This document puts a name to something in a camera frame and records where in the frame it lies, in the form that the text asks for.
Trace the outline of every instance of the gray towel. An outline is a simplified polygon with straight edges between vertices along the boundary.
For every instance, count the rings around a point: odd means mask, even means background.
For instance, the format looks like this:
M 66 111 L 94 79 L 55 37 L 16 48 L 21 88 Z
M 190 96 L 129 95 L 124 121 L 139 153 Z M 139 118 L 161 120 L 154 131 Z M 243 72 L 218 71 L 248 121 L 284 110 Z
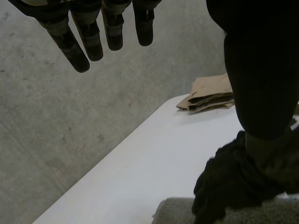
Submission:
M 168 198 L 162 201 L 152 224 L 193 224 L 192 198 Z M 299 200 L 275 199 L 261 207 L 227 210 L 216 224 L 299 224 Z

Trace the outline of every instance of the gray floor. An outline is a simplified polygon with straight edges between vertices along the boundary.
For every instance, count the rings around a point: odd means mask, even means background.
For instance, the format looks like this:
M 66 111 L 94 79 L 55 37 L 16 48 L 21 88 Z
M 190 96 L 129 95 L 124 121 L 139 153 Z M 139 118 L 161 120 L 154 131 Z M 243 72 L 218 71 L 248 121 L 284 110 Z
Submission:
M 126 10 L 118 52 L 100 16 L 104 58 L 79 74 L 34 19 L 0 2 L 1 224 L 32 223 L 165 101 L 225 73 L 204 0 L 163 0 L 155 12 L 144 48 Z

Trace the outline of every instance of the white table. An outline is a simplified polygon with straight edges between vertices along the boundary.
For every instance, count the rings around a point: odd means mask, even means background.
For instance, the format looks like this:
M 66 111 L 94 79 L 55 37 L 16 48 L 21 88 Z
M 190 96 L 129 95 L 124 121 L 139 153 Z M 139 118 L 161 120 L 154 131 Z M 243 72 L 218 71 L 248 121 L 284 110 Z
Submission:
M 162 200 L 193 197 L 206 161 L 241 125 L 235 107 L 178 111 L 184 97 L 163 104 L 34 224 L 150 224 Z

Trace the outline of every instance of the camouflage glove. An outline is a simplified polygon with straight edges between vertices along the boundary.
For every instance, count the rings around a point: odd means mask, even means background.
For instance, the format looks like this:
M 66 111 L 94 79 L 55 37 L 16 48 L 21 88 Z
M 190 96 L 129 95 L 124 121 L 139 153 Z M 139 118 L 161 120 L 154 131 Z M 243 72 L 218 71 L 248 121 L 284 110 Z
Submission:
M 194 188 L 192 212 L 196 224 L 212 224 L 225 216 L 226 208 L 259 206 L 284 192 L 246 156 L 245 132 L 220 148 L 210 159 Z

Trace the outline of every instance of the black glove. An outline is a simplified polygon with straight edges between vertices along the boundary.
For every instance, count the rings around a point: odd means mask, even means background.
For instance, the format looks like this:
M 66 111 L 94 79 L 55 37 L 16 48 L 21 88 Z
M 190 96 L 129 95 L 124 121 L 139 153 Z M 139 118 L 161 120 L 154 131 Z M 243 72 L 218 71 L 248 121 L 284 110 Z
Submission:
M 225 216 L 226 208 L 259 206 L 284 190 L 261 174 L 246 156 L 245 132 L 220 148 L 210 159 L 194 188 L 192 212 L 196 224 L 212 224 Z
M 138 41 L 148 46 L 153 41 L 154 8 L 161 0 L 9 0 L 25 15 L 35 17 L 78 72 L 89 69 L 89 62 L 68 25 L 68 12 L 75 21 L 91 61 L 103 57 L 100 30 L 96 19 L 102 10 L 107 43 L 111 50 L 122 48 L 122 13 L 133 1 Z

